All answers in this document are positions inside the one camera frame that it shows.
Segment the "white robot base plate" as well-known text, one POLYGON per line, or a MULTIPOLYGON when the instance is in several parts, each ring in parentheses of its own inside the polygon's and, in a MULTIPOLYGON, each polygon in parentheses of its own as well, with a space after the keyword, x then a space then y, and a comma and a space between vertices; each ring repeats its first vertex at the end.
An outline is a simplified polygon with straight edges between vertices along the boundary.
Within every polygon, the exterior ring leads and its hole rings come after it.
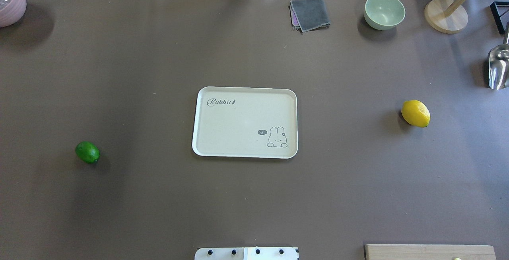
POLYGON ((298 248, 268 247, 211 247, 199 248, 195 260, 298 260, 298 248))

